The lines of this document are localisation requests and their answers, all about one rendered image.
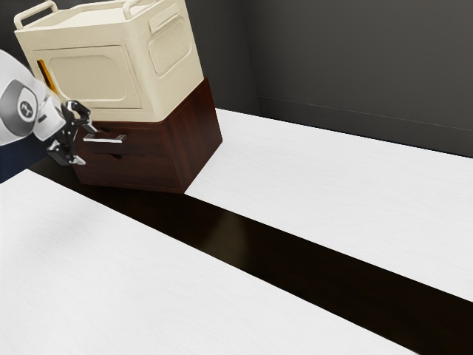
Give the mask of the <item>cream box with lid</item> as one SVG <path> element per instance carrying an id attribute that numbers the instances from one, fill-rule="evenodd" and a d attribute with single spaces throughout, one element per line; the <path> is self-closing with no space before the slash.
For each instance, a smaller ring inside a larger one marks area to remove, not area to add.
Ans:
<path id="1" fill-rule="evenodd" d="M 161 121 L 204 79 L 185 0 L 46 0 L 14 23 L 33 75 L 95 121 Z"/>

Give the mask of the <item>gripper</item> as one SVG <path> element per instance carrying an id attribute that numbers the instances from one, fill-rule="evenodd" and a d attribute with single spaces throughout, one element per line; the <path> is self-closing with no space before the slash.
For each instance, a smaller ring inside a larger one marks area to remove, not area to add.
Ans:
<path id="1" fill-rule="evenodd" d="M 79 101 L 68 100 L 66 104 L 62 104 L 61 108 L 56 109 L 56 111 L 64 120 L 64 124 L 55 133 L 55 140 L 47 148 L 47 154 L 61 166 L 85 165 L 86 161 L 68 152 L 67 147 L 71 147 L 73 143 L 77 126 L 84 126 L 88 133 L 98 133 L 98 130 L 92 125 L 89 109 Z"/>

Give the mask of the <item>dark wood drawer cabinet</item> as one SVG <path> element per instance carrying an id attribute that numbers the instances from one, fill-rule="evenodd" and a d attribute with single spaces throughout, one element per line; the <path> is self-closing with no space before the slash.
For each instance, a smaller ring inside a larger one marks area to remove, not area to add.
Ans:
<path id="1" fill-rule="evenodd" d="M 79 129 L 73 169 L 86 185 L 183 193 L 222 143 L 210 84 L 204 79 L 164 120 L 96 121 L 98 141 Z"/>

